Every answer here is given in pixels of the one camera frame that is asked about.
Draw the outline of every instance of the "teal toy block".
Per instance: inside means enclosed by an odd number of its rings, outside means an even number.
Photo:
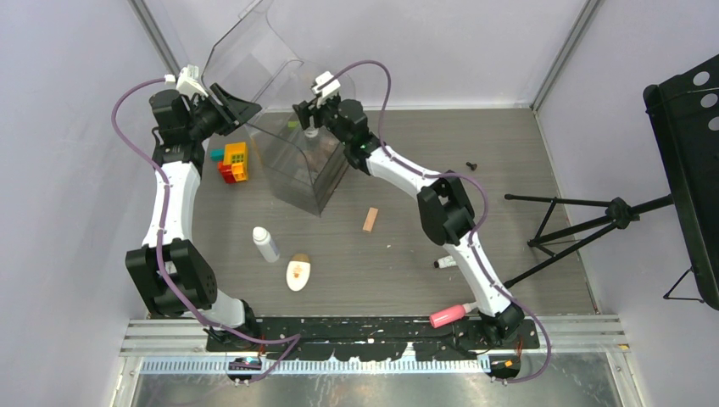
[[[222,161],[225,159],[225,149],[220,148],[218,150],[212,150],[209,152],[209,159],[213,160],[215,163],[218,161]]]

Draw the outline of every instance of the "white wall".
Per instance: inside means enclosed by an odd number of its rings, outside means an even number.
[[[249,0],[147,0],[178,59],[203,65]],[[528,105],[583,0],[275,0],[270,22],[303,59],[341,69],[377,59],[393,74],[392,106]],[[383,73],[352,74],[379,105]]]
[[[5,4],[0,62],[2,404],[107,405],[127,321],[146,312],[124,257],[149,225],[154,180],[110,110],[164,67],[111,0]],[[144,148],[148,95],[120,117]]]
[[[566,65],[540,120],[562,193],[625,198],[669,193],[642,91],[719,53],[716,0],[607,0]],[[572,223],[598,215],[569,208]],[[582,251],[595,294],[617,312],[649,405],[716,405],[719,312],[662,294],[689,266],[673,207],[642,216]],[[693,279],[678,294],[697,295]]]

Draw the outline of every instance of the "tripod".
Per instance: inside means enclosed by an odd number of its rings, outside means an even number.
[[[569,254],[576,252],[580,248],[583,248],[584,246],[590,244],[591,242],[599,239],[600,237],[606,235],[610,231],[613,231],[615,229],[626,229],[630,223],[632,223],[633,221],[639,220],[639,216],[641,214],[644,214],[644,213],[649,212],[654,209],[664,208],[665,206],[674,204],[671,194],[666,195],[665,197],[662,197],[662,198],[654,199],[649,202],[641,203],[640,205],[637,205],[637,206],[629,206],[621,198],[614,198],[610,202],[606,202],[606,201],[584,201],[584,200],[580,200],[580,199],[521,197],[521,196],[512,195],[512,194],[508,193],[508,194],[504,195],[504,199],[549,203],[549,210],[547,210],[547,214],[544,216],[544,219],[542,220],[542,224],[539,225],[539,230],[537,230],[537,234],[534,235],[534,237],[527,242],[527,245],[530,248],[538,248],[539,250],[542,250],[543,252],[545,252],[546,254],[551,256],[551,257],[549,257],[549,259],[546,259],[542,263],[535,265],[531,269],[525,271],[524,273],[521,273],[519,276],[504,282],[504,286],[507,288],[510,288],[510,287],[514,286],[517,282],[520,282],[520,281],[524,280],[525,278],[537,273],[538,271],[542,270],[544,267],[547,267],[548,265],[552,265],[553,263],[556,263],[560,259],[564,259]],[[596,206],[596,207],[600,207],[600,208],[606,208],[606,210],[605,210],[604,216],[600,216],[599,218],[588,220],[586,222],[580,223],[579,225],[569,226],[560,231],[555,231],[553,233],[542,236],[544,227],[547,225],[547,221],[549,220],[549,217],[552,215],[552,211],[555,210],[555,206],[557,204]],[[548,243],[548,242],[551,242],[551,241],[554,241],[557,239],[561,239],[562,237],[572,236],[575,233],[579,233],[581,231],[588,231],[589,229],[593,229],[595,227],[603,226],[603,225],[606,225],[606,226],[599,229],[598,231],[592,233],[591,235],[585,237],[584,239],[572,244],[570,247],[560,251],[559,253],[555,253],[544,246],[545,243]]]

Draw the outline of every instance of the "transparent box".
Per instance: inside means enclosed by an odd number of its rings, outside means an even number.
[[[262,106],[244,128],[272,193],[319,216],[348,163],[343,145],[326,129],[305,135],[292,105],[312,99],[315,78],[332,70],[300,58],[280,38],[268,20],[272,3],[256,3],[215,44],[202,81]],[[343,98],[353,98],[351,78],[339,81]]]

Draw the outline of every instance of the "white bottle cap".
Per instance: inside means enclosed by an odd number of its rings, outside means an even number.
[[[259,242],[259,241],[265,240],[266,238],[267,238],[267,229],[265,229],[264,227],[258,226],[252,230],[252,239]]]

